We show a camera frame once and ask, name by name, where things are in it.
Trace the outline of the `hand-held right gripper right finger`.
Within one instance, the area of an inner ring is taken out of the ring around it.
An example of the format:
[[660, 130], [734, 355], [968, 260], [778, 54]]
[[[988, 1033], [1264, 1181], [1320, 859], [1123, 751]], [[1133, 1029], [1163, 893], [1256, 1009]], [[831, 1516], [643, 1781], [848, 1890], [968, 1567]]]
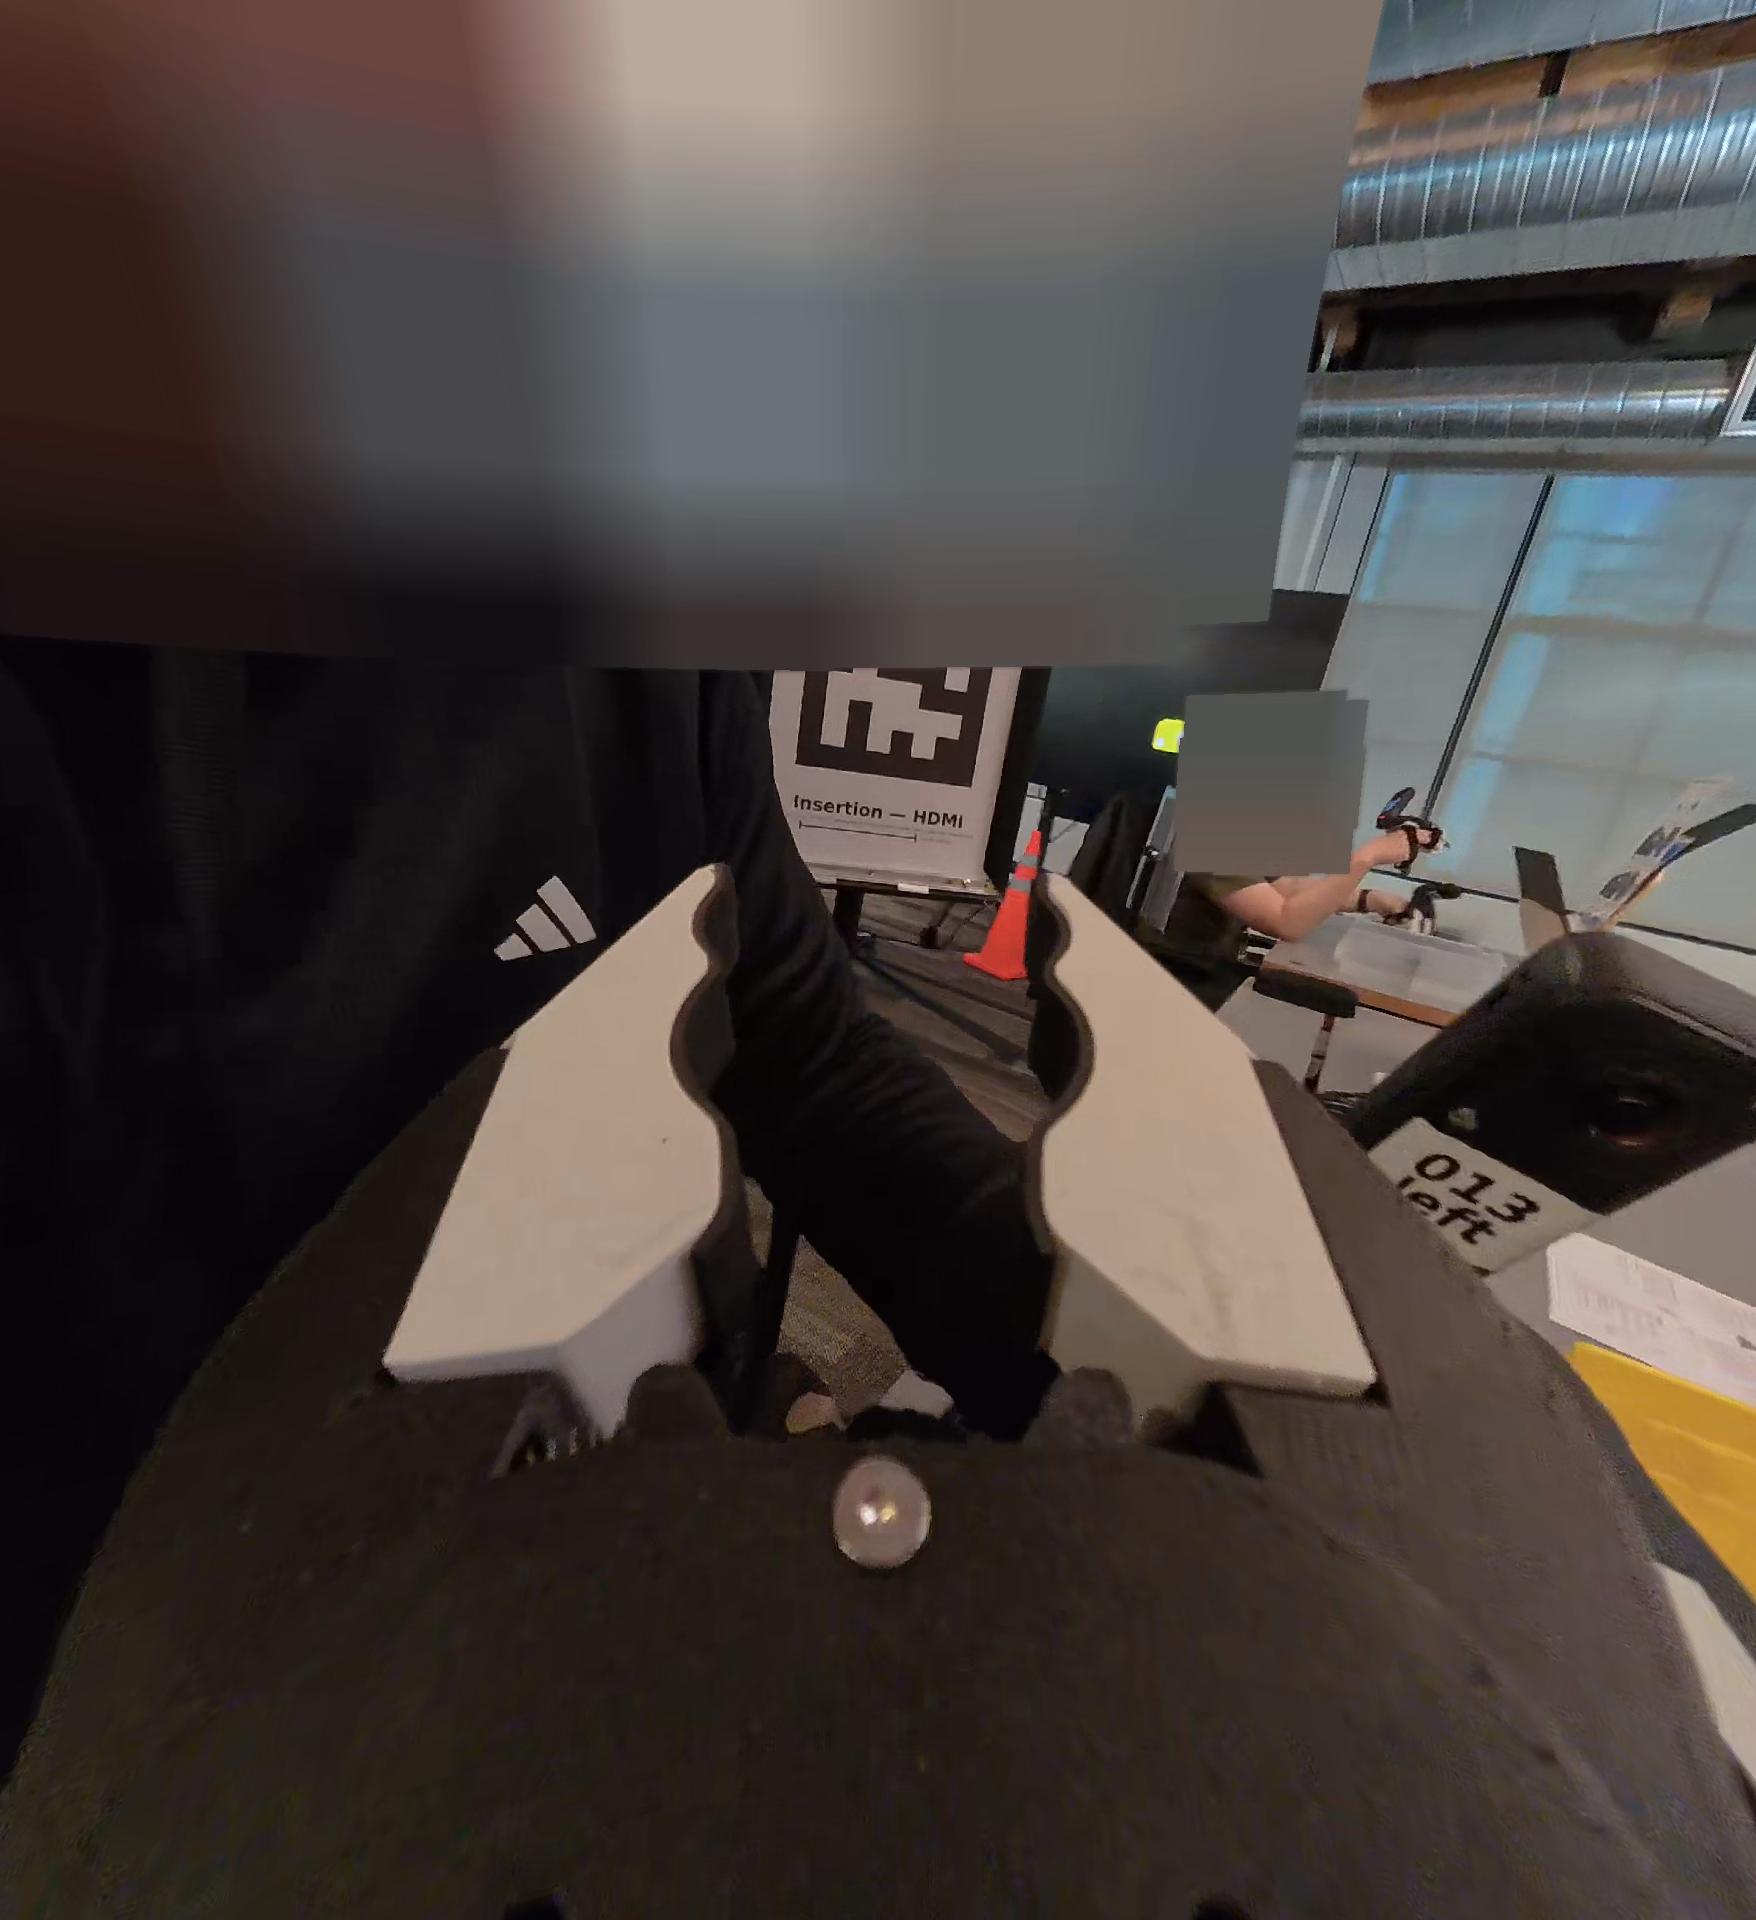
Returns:
[[1362, 1399], [1378, 1368], [1248, 1047], [1066, 878], [1030, 905], [1043, 1348], [1133, 1412]]

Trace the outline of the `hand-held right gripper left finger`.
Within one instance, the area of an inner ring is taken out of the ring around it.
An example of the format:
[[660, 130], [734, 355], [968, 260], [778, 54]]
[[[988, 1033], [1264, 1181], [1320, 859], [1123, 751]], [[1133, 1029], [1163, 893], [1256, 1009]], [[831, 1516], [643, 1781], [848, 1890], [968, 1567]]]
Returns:
[[727, 865], [694, 869], [512, 1040], [400, 1309], [396, 1380], [550, 1375], [623, 1426], [660, 1365], [750, 1333]]

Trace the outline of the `yellow plastic bin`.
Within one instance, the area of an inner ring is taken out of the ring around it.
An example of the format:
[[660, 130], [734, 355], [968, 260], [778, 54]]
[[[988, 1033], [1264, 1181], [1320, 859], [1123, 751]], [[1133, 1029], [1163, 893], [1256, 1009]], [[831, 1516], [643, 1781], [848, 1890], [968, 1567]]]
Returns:
[[1586, 1342], [1571, 1348], [1569, 1365], [1756, 1601], [1756, 1406]]

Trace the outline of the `white printed paper sheet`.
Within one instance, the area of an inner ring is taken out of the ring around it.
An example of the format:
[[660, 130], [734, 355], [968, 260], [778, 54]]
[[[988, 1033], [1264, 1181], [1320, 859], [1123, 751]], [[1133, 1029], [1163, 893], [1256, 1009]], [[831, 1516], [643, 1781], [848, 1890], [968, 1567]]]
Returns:
[[1595, 1237], [1546, 1248], [1552, 1318], [1578, 1339], [1756, 1410], [1756, 1308]]

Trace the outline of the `clear plastic tub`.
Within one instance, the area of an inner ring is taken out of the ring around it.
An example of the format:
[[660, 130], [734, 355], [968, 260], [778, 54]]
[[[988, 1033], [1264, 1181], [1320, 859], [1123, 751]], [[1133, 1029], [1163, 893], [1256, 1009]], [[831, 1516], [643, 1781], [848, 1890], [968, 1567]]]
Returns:
[[1516, 957], [1501, 947], [1345, 913], [1328, 916], [1300, 943], [1271, 945], [1260, 970], [1344, 984], [1362, 1009], [1442, 1029], [1515, 966]]

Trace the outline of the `orange traffic cone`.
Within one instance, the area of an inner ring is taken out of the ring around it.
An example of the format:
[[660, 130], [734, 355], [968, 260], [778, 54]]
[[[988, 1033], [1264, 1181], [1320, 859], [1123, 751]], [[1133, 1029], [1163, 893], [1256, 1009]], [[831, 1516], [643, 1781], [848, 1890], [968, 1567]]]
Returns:
[[1030, 977], [1028, 963], [1030, 909], [1040, 863], [1043, 863], [1043, 831], [1033, 829], [1023, 851], [1013, 863], [1006, 889], [1000, 892], [985, 945], [961, 957], [968, 967], [1003, 982]]

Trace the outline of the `person's black shirt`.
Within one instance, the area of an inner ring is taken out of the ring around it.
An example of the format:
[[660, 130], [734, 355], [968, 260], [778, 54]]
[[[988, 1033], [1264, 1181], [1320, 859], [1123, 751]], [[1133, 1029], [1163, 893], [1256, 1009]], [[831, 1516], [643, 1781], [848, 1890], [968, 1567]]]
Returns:
[[708, 863], [748, 1177], [963, 1426], [1019, 1437], [1057, 1375], [1019, 1153], [868, 1009], [754, 674], [0, 638], [0, 1789], [232, 1318]]

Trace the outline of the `white printed sign board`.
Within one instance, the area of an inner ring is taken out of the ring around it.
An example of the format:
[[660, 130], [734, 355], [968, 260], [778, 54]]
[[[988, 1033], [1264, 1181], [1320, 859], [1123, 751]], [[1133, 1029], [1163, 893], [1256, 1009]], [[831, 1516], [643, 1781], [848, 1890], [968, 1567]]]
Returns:
[[1030, 825], [1033, 708], [1019, 667], [849, 667], [770, 674], [787, 822], [821, 882], [988, 896]]

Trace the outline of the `silver ventilation duct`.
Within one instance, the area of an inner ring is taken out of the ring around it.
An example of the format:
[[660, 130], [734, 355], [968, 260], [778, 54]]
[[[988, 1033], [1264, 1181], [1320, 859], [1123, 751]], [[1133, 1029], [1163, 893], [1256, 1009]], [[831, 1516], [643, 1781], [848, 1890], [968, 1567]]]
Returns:
[[1335, 251], [1756, 204], [1756, 59], [1362, 130]]
[[1699, 442], [1737, 383], [1723, 359], [1313, 373], [1297, 445]]

